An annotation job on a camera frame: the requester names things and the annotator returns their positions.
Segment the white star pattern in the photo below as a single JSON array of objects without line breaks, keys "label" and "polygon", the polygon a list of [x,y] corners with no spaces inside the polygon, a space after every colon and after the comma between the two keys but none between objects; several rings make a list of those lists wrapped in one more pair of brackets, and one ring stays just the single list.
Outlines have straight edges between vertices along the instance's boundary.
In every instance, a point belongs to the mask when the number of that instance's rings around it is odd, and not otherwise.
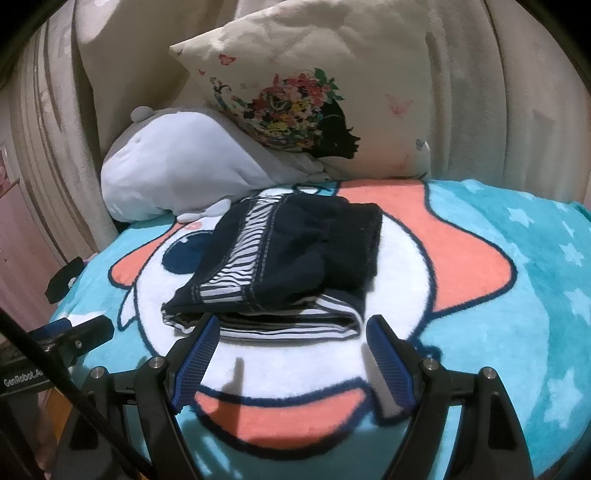
[{"label": "white star pattern", "polygon": [[548,390],[550,391],[550,408],[544,413],[544,421],[546,423],[557,421],[558,426],[564,430],[569,426],[573,409],[583,398],[583,394],[574,384],[574,368],[570,368],[561,380],[557,378],[548,380]]},{"label": "white star pattern", "polygon": [[462,185],[464,185],[466,190],[470,193],[476,193],[478,190],[482,190],[482,184],[476,180],[464,180]]},{"label": "white star pattern", "polygon": [[570,300],[570,310],[573,315],[581,315],[587,325],[591,325],[591,299],[580,288],[575,291],[565,291],[564,294]]},{"label": "white star pattern", "polygon": [[569,209],[566,208],[566,205],[564,203],[562,203],[562,202],[554,202],[554,204],[556,205],[556,208],[558,210],[562,210],[563,212],[568,212],[569,211]]},{"label": "white star pattern", "polygon": [[517,264],[525,265],[527,262],[530,261],[529,258],[527,258],[523,253],[521,253],[521,250],[519,250],[519,247],[515,244],[509,244],[508,250],[511,254],[511,258],[515,260]]},{"label": "white star pattern", "polygon": [[517,192],[517,193],[519,193],[519,195],[521,195],[523,198],[525,198],[527,200],[533,200],[535,198],[535,196],[529,192]]},{"label": "white star pattern", "polygon": [[562,221],[562,226],[563,226],[564,228],[566,228],[566,231],[569,233],[569,235],[571,236],[571,238],[574,238],[574,230],[573,230],[571,227],[569,227],[569,224],[568,224],[568,223],[566,223],[566,222],[563,220],[563,221]]},{"label": "white star pattern", "polygon": [[566,246],[561,245],[560,248],[564,252],[564,259],[567,262],[572,262],[579,267],[583,266],[581,260],[583,260],[585,257],[583,254],[581,254],[581,252],[577,251],[573,244],[568,244]]},{"label": "white star pattern", "polygon": [[507,207],[507,210],[509,210],[509,220],[511,220],[511,222],[519,222],[526,228],[530,227],[530,223],[535,223],[530,217],[527,216],[527,213],[521,208],[513,209]]}]

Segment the wooden floor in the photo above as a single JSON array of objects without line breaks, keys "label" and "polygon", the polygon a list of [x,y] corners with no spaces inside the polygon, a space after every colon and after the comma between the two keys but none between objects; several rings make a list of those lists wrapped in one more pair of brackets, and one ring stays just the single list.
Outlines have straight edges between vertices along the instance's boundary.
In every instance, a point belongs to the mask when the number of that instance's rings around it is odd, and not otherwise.
[{"label": "wooden floor", "polygon": [[58,442],[61,438],[61,433],[64,431],[64,427],[66,426],[66,421],[68,419],[68,415],[70,415],[71,409],[72,405],[70,402],[67,401],[67,399],[55,388],[52,388],[45,410],[51,418],[53,433],[56,435]]}]

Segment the butterfly print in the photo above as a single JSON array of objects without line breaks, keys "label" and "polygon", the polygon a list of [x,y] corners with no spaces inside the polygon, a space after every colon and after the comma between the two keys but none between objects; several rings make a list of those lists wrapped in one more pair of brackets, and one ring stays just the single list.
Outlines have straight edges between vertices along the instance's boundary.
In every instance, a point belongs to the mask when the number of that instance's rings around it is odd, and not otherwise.
[{"label": "butterfly print", "polygon": [[388,106],[390,107],[391,112],[398,118],[402,118],[406,115],[408,109],[413,104],[412,100],[407,100],[399,105],[396,99],[389,93],[386,93],[386,100],[388,101]]},{"label": "butterfly print", "polygon": [[406,170],[408,168],[408,166],[410,165],[410,155],[405,155],[402,158],[402,162],[396,164],[394,166],[395,170]]},{"label": "butterfly print", "polygon": [[220,63],[224,66],[228,66],[236,61],[236,57],[229,57],[228,55],[224,55],[223,53],[219,54],[219,59]]}]

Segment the metal screw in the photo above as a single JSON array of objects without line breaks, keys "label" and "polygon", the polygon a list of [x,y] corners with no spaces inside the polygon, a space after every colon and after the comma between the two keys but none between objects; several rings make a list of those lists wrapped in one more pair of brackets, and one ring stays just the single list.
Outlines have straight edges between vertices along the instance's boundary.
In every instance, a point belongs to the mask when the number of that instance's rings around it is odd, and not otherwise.
[{"label": "metal screw", "polygon": [[150,360],[148,360],[148,365],[150,368],[160,368],[164,365],[164,358],[161,356],[153,356]]},{"label": "metal screw", "polygon": [[105,374],[105,367],[94,367],[90,371],[90,376],[92,378],[100,378]]},{"label": "metal screw", "polygon": [[484,375],[486,378],[492,380],[493,378],[496,378],[496,370],[491,367],[484,367],[482,369],[482,375]]},{"label": "metal screw", "polygon": [[437,370],[439,368],[439,362],[434,358],[426,358],[423,360],[423,366],[427,370]]}]

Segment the cartoon eye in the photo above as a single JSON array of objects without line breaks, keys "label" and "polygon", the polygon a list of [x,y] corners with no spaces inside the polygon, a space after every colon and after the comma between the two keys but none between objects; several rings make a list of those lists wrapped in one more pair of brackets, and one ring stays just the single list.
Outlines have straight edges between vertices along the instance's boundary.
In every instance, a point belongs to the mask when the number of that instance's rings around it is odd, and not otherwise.
[{"label": "cartoon eye", "polygon": [[211,236],[211,232],[193,232],[179,238],[164,252],[162,266],[177,275],[195,273]]}]

